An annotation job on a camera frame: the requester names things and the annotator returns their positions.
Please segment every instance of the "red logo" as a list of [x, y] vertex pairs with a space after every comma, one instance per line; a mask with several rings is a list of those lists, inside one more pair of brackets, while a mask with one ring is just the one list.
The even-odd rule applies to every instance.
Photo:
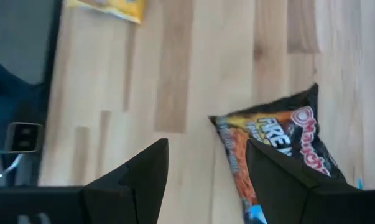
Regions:
[[312, 141], [316, 133], [316, 119], [314, 119], [313, 110], [309, 106], [295, 110], [291, 115], [292, 121], [303, 128], [303, 133], [300, 138], [301, 150], [303, 159], [306, 165], [311, 168], [322, 172], [323, 174], [330, 175], [330, 171], [324, 166], [324, 158], [318, 156], [312, 146]]

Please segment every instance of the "gray floor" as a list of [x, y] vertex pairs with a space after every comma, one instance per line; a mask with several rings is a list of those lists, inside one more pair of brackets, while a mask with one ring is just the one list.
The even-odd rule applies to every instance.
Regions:
[[29, 83], [42, 79], [54, 1], [0, 0], [0, 63]]

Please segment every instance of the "yellow package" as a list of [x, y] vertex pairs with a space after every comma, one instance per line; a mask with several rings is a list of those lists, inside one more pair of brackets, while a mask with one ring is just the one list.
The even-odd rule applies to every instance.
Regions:
[[71, 7], [83, 6], [141, 23], [145, 0], [68, 0]]

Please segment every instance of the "black chip bag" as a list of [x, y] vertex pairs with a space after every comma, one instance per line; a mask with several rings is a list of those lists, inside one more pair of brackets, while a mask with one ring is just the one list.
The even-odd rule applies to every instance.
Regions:
[[271, 103], [210, 116], [225, 146], [238, 193], [244, 204], [246, 223], [265, 223], [245, 160], [249, 138], [271, 145], [275, 150], [304, 162], [331, 177], [345, 178], [318, 137], [318, 85]]

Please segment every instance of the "chip bag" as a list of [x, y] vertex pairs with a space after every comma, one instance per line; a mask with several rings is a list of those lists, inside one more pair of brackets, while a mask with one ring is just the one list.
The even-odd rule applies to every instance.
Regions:
[[243, 200], [246, 223], [263, 220], [245, 159], [249, 138], [271, 145], [309, 167], [345, 179], [324, 143], [318, 137], [318, 85], [272, 103], [253, 106], [225, 116], [210, 116], [225, 146], [238, 193]]
[[83, 6], [141, 23], [145, 0], [68, 0], [71, 7]]

